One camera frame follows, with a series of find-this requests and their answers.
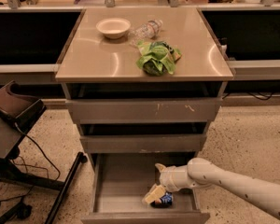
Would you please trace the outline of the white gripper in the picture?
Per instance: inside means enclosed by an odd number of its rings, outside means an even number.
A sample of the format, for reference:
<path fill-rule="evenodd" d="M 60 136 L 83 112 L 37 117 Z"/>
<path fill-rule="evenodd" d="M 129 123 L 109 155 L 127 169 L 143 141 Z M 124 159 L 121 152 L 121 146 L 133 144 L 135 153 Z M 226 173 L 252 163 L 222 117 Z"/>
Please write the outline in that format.
<path fill-rule="evenodd" d="M 189 187 L 187 166 L 169 166 L 156 163 L 155 167 L 160 172 L 160 185 L 154 184 L 142 199 L 143 204 L 151 204 L 169 192 L 180 191 Z"/>

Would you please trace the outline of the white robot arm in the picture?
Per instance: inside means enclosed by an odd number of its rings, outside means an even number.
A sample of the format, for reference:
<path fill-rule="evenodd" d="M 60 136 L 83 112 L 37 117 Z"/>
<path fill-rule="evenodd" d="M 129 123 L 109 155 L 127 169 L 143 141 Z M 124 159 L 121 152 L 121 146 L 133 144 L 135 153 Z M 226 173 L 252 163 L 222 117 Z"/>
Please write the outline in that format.
<path fill-rule="evenodd" d="M 160 200 L 167 192 L 217 185 L 280 220 L 279 184 L 223 170 L 202 158 L 193 158 L 178 167 L 160 163 L 155 166 L 160 172 L 160 184 L 152 186 L 143 203 Z"/>

